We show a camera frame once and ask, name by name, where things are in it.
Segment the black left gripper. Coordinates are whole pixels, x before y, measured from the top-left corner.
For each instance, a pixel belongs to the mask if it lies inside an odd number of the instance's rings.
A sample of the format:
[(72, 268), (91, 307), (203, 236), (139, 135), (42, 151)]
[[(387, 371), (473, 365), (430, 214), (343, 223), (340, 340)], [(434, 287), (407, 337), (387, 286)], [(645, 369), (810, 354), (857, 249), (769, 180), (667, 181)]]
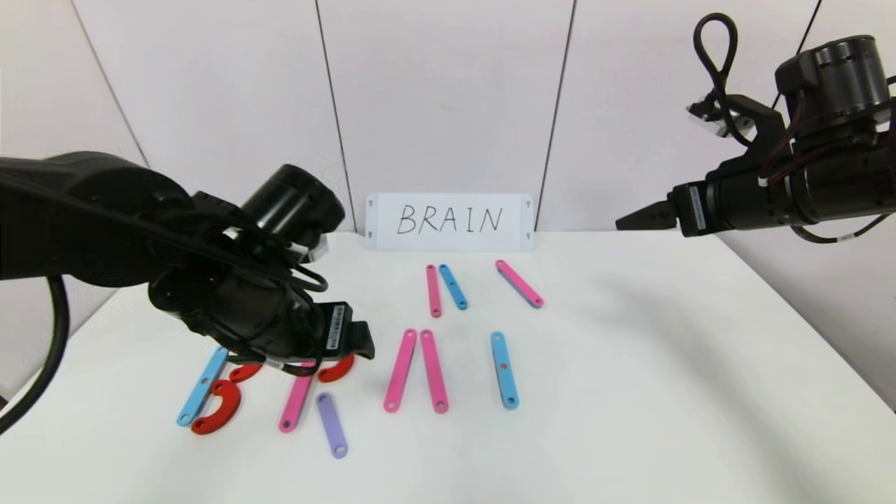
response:
[(375, 343), (367, 322), (352, 322), (345, 301), (313, 303), (298, 312), (300, 358), (346, 358), (350, 352), (367, 360), (375, 358)]

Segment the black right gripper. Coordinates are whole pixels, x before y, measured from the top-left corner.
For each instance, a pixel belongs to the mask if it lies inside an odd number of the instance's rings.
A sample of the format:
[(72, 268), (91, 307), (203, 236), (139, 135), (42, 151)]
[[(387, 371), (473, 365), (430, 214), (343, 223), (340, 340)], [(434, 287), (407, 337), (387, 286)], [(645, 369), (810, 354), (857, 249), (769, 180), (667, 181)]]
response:
[(752, 170), (713, 170), (677, 185), (666, 199), (624, 215), (617, 230), (670, 230), (692, 238), (731, 230), (782, 227), (791, 221), (791, 196), (781, 185), (761, 186)]

